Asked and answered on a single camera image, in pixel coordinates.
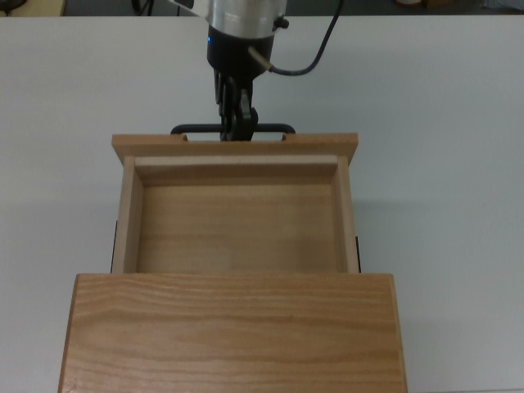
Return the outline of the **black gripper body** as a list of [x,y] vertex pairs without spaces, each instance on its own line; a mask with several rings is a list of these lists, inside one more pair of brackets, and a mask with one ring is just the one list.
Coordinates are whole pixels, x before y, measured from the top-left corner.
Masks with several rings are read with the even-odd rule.
[[248,52],[253,47],[266,60],[273,50],[274,36],[238,38],[210,26],[208,29],[207,61],[215,75],[234,79],[249,79],[262,75],[265,69]]

